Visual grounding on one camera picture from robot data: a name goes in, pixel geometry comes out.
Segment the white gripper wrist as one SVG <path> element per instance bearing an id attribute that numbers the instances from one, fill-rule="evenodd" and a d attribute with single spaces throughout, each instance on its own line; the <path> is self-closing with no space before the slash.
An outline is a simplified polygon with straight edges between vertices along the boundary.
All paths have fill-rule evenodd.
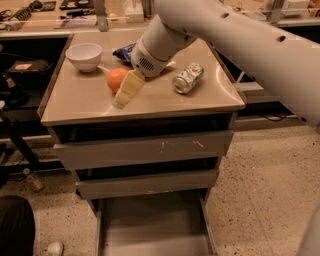
<path id="1" fill-rule="evenodd" d="M 134 70 L 130 70 L 121 82 L 113 106 L 123 109 L 143 87 L 145 77 L 158 76 L 168 63 L 169 61 L 154 58 L 139 39 L 131 52 L 131 64 Z"/>

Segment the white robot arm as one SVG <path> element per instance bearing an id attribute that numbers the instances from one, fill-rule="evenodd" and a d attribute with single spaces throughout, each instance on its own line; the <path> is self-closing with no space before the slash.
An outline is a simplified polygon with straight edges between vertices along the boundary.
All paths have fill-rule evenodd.
<path id="1" fill-rule="evenodd" d="M 207 209 L 219 256 L 318 256 L 320 46 L 229 9 L 232 0 L 143 0 L 147 50 L 191 36 L 279 97 L 294 117 L 240 120 Z"/>

